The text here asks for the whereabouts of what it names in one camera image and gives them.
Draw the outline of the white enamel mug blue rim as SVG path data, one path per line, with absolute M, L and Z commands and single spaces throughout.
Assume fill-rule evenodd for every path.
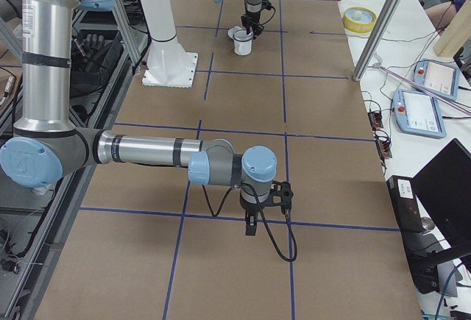
M 234 42 L 234 52 L 239 56 L 246 56 L 251 53 L 252 51 L 252 41 L 249 42 L 238 42 L 233 40 Z

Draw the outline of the yellow tape roll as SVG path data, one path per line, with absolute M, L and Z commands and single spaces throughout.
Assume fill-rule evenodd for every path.
M 344 28 L 350 32 L 369 33 L 375 26 L 377 15 L 365 7 L 350 7 L 344 11 L 342 22 Z

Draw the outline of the near orange black connector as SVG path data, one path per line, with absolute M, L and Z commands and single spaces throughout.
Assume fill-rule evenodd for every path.
M 381 159 L 386 160 L 392 158 L 390 141 L 376 140 L 375 144 L 377 147 L 378 155 Z

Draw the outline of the orange black connector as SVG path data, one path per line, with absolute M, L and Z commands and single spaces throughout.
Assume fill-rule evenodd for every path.
M 372 130 L 383 129 L 382 112 L 369 111 L 367 113 Z
M 390 141 L 376 140 L 375 144 L 377 147 L 378 155 L 381 159 L 386 160 L 392 158 Z

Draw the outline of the far orange black connector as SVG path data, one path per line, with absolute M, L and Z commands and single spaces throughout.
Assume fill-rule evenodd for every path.
M 372 130 L 383 129 L 382 112 L 369 111 L 367 113 Z

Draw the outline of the black desktop computer box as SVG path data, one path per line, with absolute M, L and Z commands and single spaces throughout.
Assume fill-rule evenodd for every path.
M 453 261 L 429 260 L 443 248 L 429 233 L 435 228 L 435 224 L 430 218 L 420 214 L 411 178 L 393 175 L 388 178 L 387 186 L 408 267 L 417 290 L 422 294 L 437 292 L 451 297 L 458 296 L 456 277 L 449 275 L 454 268 Z

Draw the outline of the near blue teach pendant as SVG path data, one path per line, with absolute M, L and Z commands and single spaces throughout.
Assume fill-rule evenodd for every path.
M 447 132 L 438 101 L 424 93 L 398 89 L 392 99 L 395 121 L 401 132 L 445 138 Z

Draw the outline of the blue teach pendant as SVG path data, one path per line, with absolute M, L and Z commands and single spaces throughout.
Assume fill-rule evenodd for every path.
M 401 132 L 445 138 L 447 132 L 438 101 L 424 93 L 398 89 L 392 99 L 395 121 Z
M 413 81 L 453 101 L 458 95 L 458 69 L 437 60 L 423 59 L 414 68 Z

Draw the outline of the person in black shirt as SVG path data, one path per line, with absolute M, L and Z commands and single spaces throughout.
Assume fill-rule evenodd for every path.
M 445 31 L 466 0 L 451 0 L 429 7 L 425 10 L 438 33 Z

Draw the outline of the far blue teach pendant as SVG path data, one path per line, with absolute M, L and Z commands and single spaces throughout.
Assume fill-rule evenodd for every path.
M 458 69 L 437 60 L 423 59 L 414 68 L 413 81 L 453 101 L 458 95 Z

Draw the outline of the black monitor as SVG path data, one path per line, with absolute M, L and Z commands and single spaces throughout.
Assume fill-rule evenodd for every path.
M 470 268 L 470 152 L 452 139 L 411 181 L 450 248 L 417 259 L 415 269 L 460 259 Z

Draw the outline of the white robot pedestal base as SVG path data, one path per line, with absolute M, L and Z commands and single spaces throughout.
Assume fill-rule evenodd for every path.
M 151 38 L 143 84 L 190 88 L 198 54 L 180 45 L 170 0 L 141 0 L 141 6 Z

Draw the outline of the aluminium frame rack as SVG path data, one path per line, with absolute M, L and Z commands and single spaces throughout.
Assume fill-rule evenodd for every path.
M 116 54 L 115 65 L 98 63 L 99 84 L 83 79 L 79 88 L 70 81 L 69 118 L 77 127 L 105 130 L 115 118 L 133 71 L 147 48 L 145 34 L 130 23 L 122 0 L 113 6 L 85 1 L 72 19 L 71 50 L 75 37 L 96 31 L 107 40 L 107 49 Z M 16 44 L 21 61 L 23 38 Z M 1 147 L 13 137 L 14 123 L 23 110 L 23 69 L 21 85 L 15 90 L 7 112 L 1 117 Z M 77 209 L 75 193 L 84 188 L 84 176 L 95 165 L 65 175 L 49 185 L 28 188 L 12 181 L 1 168 L 1 317 L 31 319 L 38 309 L 58 261 L 52 250 L 71 229 Z

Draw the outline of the aluminium frame post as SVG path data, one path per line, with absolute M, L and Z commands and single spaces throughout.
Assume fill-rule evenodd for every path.
M 366 68 L 369 65 L 370 60 L 372 59 L 381 39 L 386 31 L 387 26 L 389 25 L 392 16 L 395 13 L 401 0 L 385 0 L 382 10 L 378 16 L 376 24 L 374 25 L 372 32 L 369 36 L 366 45 L 361 52 L 361 56 L 358 59 L 357 65 L 353 72 L 353 80 L 360 82 L 362 76 L 366 72 Z

